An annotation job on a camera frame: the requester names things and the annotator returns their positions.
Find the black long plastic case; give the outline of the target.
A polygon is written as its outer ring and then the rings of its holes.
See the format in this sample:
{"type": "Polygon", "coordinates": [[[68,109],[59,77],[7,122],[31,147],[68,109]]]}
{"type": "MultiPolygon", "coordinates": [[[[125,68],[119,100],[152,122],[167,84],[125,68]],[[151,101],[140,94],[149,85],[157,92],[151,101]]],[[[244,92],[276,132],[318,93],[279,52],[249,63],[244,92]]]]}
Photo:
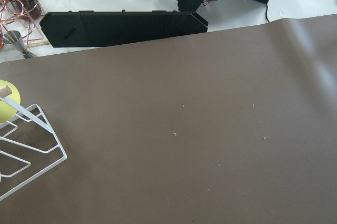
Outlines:
{"type": "Polygon", "coordinates": [[[40,27],[52,47],[107,47],[205,33],[196,12],[48,12],[40,27]]]}

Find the steel jigger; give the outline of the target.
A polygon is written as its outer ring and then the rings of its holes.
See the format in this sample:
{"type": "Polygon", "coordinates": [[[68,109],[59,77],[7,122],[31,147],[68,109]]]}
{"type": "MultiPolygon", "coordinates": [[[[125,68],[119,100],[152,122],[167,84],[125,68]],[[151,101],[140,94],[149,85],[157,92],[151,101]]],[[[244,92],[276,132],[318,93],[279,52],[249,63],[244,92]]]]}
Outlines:
{"type": "Polygon", "coordinates": [[[25,59],[31,59],[31,58],[36,58],[37,55],[34,53],[30,52],[26,46],[24,45],[21,33],[16,30],[8,31],[6,32],[3,37],[3,42],[6,45],[12,46],[15,50],[19,51],[23,58],[25,59]]]}

